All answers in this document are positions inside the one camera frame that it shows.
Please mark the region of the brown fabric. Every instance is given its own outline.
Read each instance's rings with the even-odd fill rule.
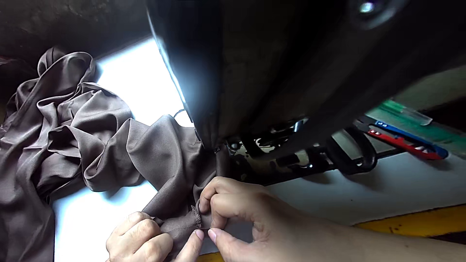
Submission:
[[[123,100],[92,83],[99,74],[87,53],[52,48],[38,73],[18,87],[0,127],[0,261],[53,260],[48,196],[74,179],[93,191],[147,179],[158,193],[143,211],[174,238],[167,260],[173,258],[208,222],[197,202],[205,185],[228,170],[225,148],[204,150],[194,129],[170,116],[152,126],[132,119]]]

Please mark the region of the forearm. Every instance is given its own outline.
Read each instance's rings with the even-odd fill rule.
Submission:
[[[463,262],[466,246],[427,238],[383,234],[348,228],[351,252],[358,262]]]

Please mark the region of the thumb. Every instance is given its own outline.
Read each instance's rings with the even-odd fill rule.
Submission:
[[[251,258],[252,250],[248,243],[219,228],[209,229],[208,234],[226,262],[242,262]]]

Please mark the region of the hand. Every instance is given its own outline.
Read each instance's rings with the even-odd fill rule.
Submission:
[[[466,247],[425,238],[381,234],[313,218],[263,186],[216,177],[202,191],[200,211],[212,211],[209,237],[226,262],[460,262]],[[222,230],[227,218],[254,223],[252,243]]]
[[[328,261],[343,235],[342,226],[312,218],[274,197],[265,187],[216,177],[202,191],[200,211],[212,210],[209,236],[226,262]],[[251,221],[253,243],[221,230],[227,218]]]
[[[204,232],[196,229],[174,262],[195,262],[203,239]],[[148,214],[135,212],[113,230],[106,246],[108,262],[162,262],[173,247],[173,239],[161,234]]]

